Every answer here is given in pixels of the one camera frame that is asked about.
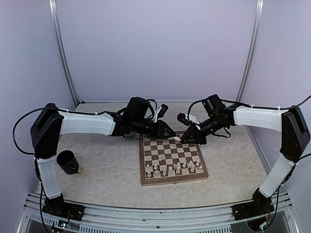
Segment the white chess king piece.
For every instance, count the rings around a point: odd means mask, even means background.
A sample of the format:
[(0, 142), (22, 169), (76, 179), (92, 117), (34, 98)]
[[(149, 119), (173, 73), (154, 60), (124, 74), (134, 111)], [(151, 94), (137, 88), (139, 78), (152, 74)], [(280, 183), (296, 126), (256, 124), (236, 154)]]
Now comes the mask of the white chess king piece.
[(180, 165), (180, 163), (176, 164), (175, 174), (176, 175), (180, 175), (181, 174), (181, 165)]

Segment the wooden chess board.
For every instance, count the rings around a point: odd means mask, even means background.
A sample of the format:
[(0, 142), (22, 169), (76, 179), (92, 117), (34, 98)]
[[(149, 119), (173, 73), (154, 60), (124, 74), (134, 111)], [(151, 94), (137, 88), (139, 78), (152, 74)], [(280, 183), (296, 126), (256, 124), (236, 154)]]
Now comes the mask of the wooden chess board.
[[(162, 161), (159, 162), (159, 156), (162, 156)], [(188, 167), (189, 161), (193, 161), (196, 172), (191, 173)], [(196, 162), (200, 161), (200, 166), (203, 166), (203, 172), (198, 172)], [(139, 163), (140, 163), (140, 179), (141, 185), (165, 185), (165, 184), (177, 184), (184, 182), (193, 182), (206, 180), (208, 178), (208, 171), (205, 161), (202, 156), (201, 148), (198, 144), (182, 144), (179, 141), (170, 139), (149, 139), (140, 137), (139, 139)], [(176, 170), (176, 164), (181, 165), (181, 174), (174, 175), (172, 177), (162, 176), (164, 168), (168, 170), (169, 166), (174, 167)], [(187, 163), (186, 168), (182, 168), (182, 164)], [(146, 169), (146, 165), (150, 165), (150, 170)], [(158, 165), (159, 177), (154, 176), (154, 165)], [(147, 172), (151, 172), (151, 177), (147, 177)]]

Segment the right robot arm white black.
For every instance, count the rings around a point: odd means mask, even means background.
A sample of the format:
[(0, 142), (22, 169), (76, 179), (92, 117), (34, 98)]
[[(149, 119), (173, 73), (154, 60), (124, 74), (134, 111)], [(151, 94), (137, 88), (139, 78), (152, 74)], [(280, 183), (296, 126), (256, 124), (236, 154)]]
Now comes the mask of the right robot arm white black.
[(267, 170), (267, 177), (258, 190), (259, 197), (248, 205), (252, 215), (260, 215), (268, 206), (266, 199), (285, 183), (309, 146), (311, 133), (301, 104), (262, 107), (224, 100), (216, 94), (199, 102), (207, 113), (206, 120), (200, 121), (192, 116), (190, 109), (177, 116), (177, 120), (188, 127), (181, 142), (205, 145), (207, 136), (218, 136), (221, 129), (246, 127)]

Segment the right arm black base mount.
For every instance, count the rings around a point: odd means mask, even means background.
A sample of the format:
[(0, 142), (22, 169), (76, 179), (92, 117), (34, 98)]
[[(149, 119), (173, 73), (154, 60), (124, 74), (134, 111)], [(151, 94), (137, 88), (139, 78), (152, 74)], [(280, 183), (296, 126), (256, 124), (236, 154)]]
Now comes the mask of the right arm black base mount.
[(235, 220), (260, 216), (267, 214), (268, 212), (273, 212), (274, 210), (275, 209), (272, 204), (267, 204), (264, 207), (256, 207), (253, 202), (235, 204), (232, 206), (232, 212)]

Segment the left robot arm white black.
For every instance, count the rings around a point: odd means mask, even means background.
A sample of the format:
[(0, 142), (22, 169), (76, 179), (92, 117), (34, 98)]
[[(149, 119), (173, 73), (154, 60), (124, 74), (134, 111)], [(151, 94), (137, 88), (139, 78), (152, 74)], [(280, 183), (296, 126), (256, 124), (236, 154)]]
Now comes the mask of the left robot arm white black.
[(62, 149), (86, 150), (95, 146), (103, 148), (113, 138), (134, 135), (149, 139), (167, 139), (175, 131), (161, 118), (168, 110), (163, 104), (156, 109), (152, 100), (132, 97), (128, 104), (116, 111), (79, 112), (58, 108), (48, 103), (39, 109), (39, 115), (31, 126), (31, 140), (38, 176), (43, 192), (49, 201), (49, 208), (58, 216), (68, 211), (62, 201), (61, 186), (56, 170), (56, 157)]

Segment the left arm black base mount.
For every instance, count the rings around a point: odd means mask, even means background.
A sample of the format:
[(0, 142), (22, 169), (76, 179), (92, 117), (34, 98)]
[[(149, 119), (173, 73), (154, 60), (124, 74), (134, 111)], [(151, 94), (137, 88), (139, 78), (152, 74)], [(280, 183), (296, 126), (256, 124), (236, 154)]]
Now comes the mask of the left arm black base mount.
[(85, 207), (68, 202), (45, 202), (42, 211), (52, 216), (81, 221)]

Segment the white chess rook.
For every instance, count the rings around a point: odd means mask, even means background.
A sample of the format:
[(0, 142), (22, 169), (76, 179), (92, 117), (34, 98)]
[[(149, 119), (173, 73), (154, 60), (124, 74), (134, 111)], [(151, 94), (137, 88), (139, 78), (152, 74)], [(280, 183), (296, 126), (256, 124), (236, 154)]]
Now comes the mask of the white chess rook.
[(155, 177), (159, 177), (159, 176), (160, 176), (160, 172), (159, 172), (158, 170), (156, 170), (156, 171), (154, 172), (154, 176), (155, 176)]

